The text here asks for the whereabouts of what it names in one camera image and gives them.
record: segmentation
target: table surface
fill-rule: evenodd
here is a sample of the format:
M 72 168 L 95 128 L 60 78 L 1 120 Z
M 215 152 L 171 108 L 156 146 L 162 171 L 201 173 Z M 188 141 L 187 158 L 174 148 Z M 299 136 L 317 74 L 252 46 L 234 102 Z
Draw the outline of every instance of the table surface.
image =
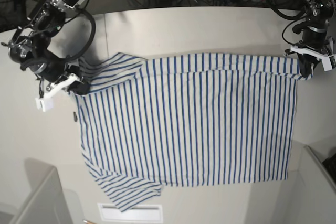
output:
M 94 62 L 107 59 L 117 52 L 147 58 L 186 52 L 282 56 L 284 50 L 289 48 L 281 39 L 281 32 L 288 21 L 270 9 L 148 9 L 103 14 L 95 19 L 96 37 L 85 54 Z M 88 38 L 89 29 L 86 20 L 75 19 L 64 26 L 52 40 L 49 49 L 63 57 L 75 53 Z M 12 34 L 13 31 L 0 34 L 0 41 L 8 42 Z M 286 33 L 286 38 L 290 41 L 300 39 L 290 31 Z M 82 165 L 78 127 L 73 121 L 75 104 L 67 95 L 60 93 L 54 99 L 54 109 L 47 113 L 38 111 L 35 107 L 38 94 L 35 76 L 29 70 L 20 71 L 19 65 L 12 62 L 7 53 L 7 48 L 0 47 L 0 129 L 3 139 L 0 141 L 0 163 L 23 162 L 27 157 L 33 157 L 59 169 L 62 165 Z M 336 135 L 333 121 L 336 115 L 335 81 L 336 70 L 323 72 L 321 66 L 317 68 L 314 78 L 299 81 L 293 133 L 296 143 L 333 140 Z M 290 170 L 297 168 L 299 152 L 300 149 L 296 147 L 292 150 Z M 6 169 L 5 165 L 0 165 L 1 169 Z M 78 187 L 74 180 L 66 182 L 67 178 L 64 177 L 64 181 L 70 188 Z M 95 211 L 89 203 L 83 203 L 83 207 L 85 211 Z

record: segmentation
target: vent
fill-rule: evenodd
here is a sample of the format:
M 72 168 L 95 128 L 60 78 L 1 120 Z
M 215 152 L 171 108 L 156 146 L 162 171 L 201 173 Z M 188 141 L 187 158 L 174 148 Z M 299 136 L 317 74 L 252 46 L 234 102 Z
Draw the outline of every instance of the vent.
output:
M 122 223 L 163 223 L 161 205 L 138 205 L 126 212 L 121 212 L 113 204 L 98 203 L 103 221 Z

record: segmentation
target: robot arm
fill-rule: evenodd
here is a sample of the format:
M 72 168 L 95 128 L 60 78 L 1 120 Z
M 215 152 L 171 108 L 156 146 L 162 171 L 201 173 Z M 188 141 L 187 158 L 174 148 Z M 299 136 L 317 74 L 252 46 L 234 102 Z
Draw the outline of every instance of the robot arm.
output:
M 329 19 L 334 16 L 336 10 L 334 0 L 303 0 L 303 9 L 294 17 L 281 13 L 269 0 L 266 1 L 279 16 L 293 20 L 289 25 L 304 19 L 292 28 L 295 34 L 302 34 L 302 40 L 298 43 L 288 42 L 291 48 L 286 51 L 287 54 L 297 53 L 302 76 L 307 77 L 312 74 L 313 69 L 320 62 L 325 71 L 336 68 L 333 39 L 327 38 Z
M 20 64 L 21 70 L 30 70 L 41 80 L 50 82 L 46 93 L 42 92 L 39 103 L 44 108 L 46 99 L 51 98 L 59 89 L 86 94 L 89 83 L 81 77 L 79 67 L 70 66 L 91 45 L 96 33 L 96 23 L 92 15 L 79 6 L 84 0 L 40 0 L 26 20 L 26 24 L 18 27 L 8 44 L 10 58 Z M 69 9 L 84 15 L 91 22 L 91 34 L 85 46 L 75 55 L 59 58 L 47 48 L 51 39 L 58 34 L 65 21 L 65 13 Z M 30 28 L 28 36 L 23 36 L 23 30 Z

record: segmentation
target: striped shirt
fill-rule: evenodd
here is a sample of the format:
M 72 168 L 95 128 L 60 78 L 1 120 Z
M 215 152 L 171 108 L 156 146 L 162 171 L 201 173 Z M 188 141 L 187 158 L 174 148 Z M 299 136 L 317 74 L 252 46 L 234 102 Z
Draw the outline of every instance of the striped shirt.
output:
M 121 211 L 163 186 L 287 178 L 298 60 L 117 54 L 80 61 L 91 81 L 74 95 L 90 174 Z

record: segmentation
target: shirt sleeve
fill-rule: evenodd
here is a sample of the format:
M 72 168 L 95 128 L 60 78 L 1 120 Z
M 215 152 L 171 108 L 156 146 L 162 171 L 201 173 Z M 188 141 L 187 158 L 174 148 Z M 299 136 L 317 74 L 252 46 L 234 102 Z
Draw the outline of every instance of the shirt sleeve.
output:
M 121 212 L 161 195 L 163 189 L 161 183 L 107 172 L 86 163 L 97 184 Z

